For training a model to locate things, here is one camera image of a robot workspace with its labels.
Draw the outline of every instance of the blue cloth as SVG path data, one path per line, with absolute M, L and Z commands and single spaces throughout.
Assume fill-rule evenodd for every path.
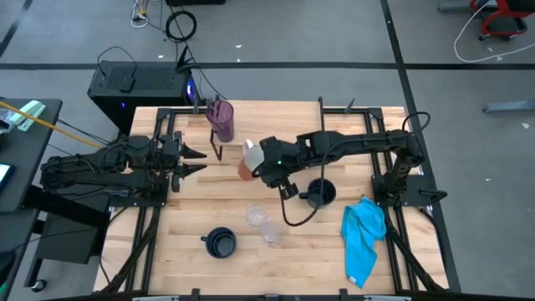
M 363 197 L 359 204 L 345 207 L 340 233 L 345 241 L 345 273 L 362 288 L 377 260 L 374 242 L 385 238 L 385 214 Z

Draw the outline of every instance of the black mug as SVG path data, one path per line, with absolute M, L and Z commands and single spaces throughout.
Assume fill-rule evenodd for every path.
M 336 197 L 336 188 L 333 182 L 324 179 L 323 197 L 319 196 L 321 189 L 321 179 L 316 179 L 308 184 L 307 192 L 299 193 L 300 199 L 306 199 L 308 204 L 315 208 L 319 202 L 319 208 L 323 208 L 334 201 Z
M 206 250 L 214 258 L 227 258 L 236 250 L 236 235 L 227 227 L 217 227 L 201 240 L 206 242 Z

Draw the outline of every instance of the purple plastic cup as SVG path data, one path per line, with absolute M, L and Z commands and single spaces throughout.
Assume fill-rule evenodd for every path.
M 216 100 L 206 107 L 206 118 L 221 142 L 234 138 L 234 108 L 225 100 Z

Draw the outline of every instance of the clear plastic cup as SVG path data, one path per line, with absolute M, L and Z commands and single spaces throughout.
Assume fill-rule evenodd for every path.
M 281 229 L 274 221 L 265 222 L 260 228 L 260 237 L 269 245 L 278 244 L 278 239 L 281 236 Z
M 269 220 L 268 214 L 260 206 L 249 206 L 245 219 L 253 227 L 261 227 Z

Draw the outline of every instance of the wooden table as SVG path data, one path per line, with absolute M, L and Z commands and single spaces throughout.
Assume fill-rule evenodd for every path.
M 244 100 L 231 103 L 235 110 L 235 138 L 226 144 L 216 141 L 224 145 L 222 161 L 217 160 L 211 148 L 210 125 L 204 115 L 176 117 L 175 130 L 182 131 L 188 146 L 208 155 L 207 159 L 195 160 L 208 167 L 188 176 L 181 183 L 181 192 L 170 190 L 169 202 L 160 215 L 149 293 L 190 294 L 192 288 L 199 288 L 201 294 L 338 294 L 340 288 L 347 288 L 350 294 L 393 293 L 385 242 L 374 245 L 378 259 L 363 289 L 345 276 L 342 215 L 346 206 L 358 203 L 362 196 L 373 197 L 371 156 L 346 156 L 326 166 L 325 176 L 337 188 L 336 200 L 318 211 L 311 222 L 289 227 L 282 218 L 277 189 L 267 188 L 260 180 L 239 179 L 241 145 L 245 139 L 258 143 L 270 135 L 294 142 L 296 135 L 320 130 L 318 104 Z M 404 108 L 382 110 L 386 129 L 399 129 L 405 118 Z M 157 108 L 138 108 L 131 134 L 152 136 L 156 111 Z M 325 115 L 325 128 L 344 134 L 365 133 L 361 115 Z M 385 162 L 381 164 L 385 172 Z M 305 191 L 308 183 L 318 177 L 317 167 L 295 173 L 290 180 Z M 278 223 L 278 246 L 269 247 L 260 238 L 259 230 L 247 223 L 245 212 L 249 205 L 262 207 Z M 297 197 L 288 200 L 286 208 L 288 219 L 295 222 L 312 211 L 306 201 Z M 108 230 L 102 258 L 110 275 L 130 254 L 137 213 L 136 208 L 126 210 Z M 415 208 L 404 208 L 404 214 L 413 253 L 433 279 L 447 287 L 435 229 Z M 200 239 L 219 226 L 229 227 L 237 234 L 237 250 L 227 259 L 212 258 Z M 409 288 L 405 262 L 400 252 L 397 256 L 402 283 Z M 144 259 L 142 256 L 138 264 L 135 287 L 140 286 Z M 104 277 L 99 273 L 94 288 L 104 286 Z

